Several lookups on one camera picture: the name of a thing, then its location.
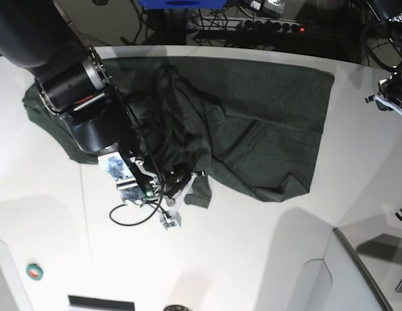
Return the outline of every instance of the fabric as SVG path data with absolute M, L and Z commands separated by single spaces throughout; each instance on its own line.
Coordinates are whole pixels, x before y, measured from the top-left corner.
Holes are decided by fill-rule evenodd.
M 165 170 L 188 163 L 264 202 L 310 190 L 334 77 L 310 68 L 219 58 L 105 60 L 112 83 L 135 111 Z M 96 163 L 43 107 L 31 87 L 30 120 L 79 163 Z M 207 178 L 185 202 L 207 207 Z

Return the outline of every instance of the black rectangle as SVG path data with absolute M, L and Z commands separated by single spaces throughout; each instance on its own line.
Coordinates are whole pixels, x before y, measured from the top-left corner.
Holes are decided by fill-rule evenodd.
M 135 304 L 126 301 L 111 301 L 95 298 L 69 296 L 70 306 L 107 311 L 135 311 Z

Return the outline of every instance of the white table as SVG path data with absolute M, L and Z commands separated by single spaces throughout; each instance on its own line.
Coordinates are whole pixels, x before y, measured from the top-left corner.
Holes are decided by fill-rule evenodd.
M 53 310 L 67 310 L 67 293 L 134 301 L 138 311 L 162 310 L 173 302 L 194 310 L 259 311 L 269 305 L 286 310 L 303 263 L 324 256 L 333 227 L 402 205 L 402 118 L 364 102 L 386 72 L 242 49 L 98 52 L 103 58 L 241 58 L 333 73 L 311 192 L 262 203 L 211 180 L 209 208 L 182 207 L 180 231 L 166 232 L 157 218 L 139 227 L 115 225 L 108 213 L 119 197 L 111 179 L 96 165 L 68 160 L 50 135 L 29 122 L 21 99 L 33 79 L 0 58 L 0 239 L 8 244 L 36 311 L 50 310 L 51 301 Z M 379 174 L 383 167 L 390 173 Z M 384 187 L 386 211 L 380 193 L 374 201 L 364 200 L 374 180 Z M 133 222 L 148 212 L 130 208 L 118 215 Z M 32 261 L 44 269 L 40 282 L 25 276 Z M 396 306 L 402 310 L 401 302 Z

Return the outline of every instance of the dark green cloth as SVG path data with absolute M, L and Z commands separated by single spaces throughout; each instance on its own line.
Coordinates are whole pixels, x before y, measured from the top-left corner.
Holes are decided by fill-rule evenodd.
M 162 168 L 188 163 L 222 184 L 264 202 L 309 192 L 334 77 L 310 68 L 220 58 L 105 60 L 112 82 L 135 111 Z M 32 87 L 30 120 L 69 157 L 83 154 L 62 121 Z M 207 207 L 207 178 L 186 203 Z

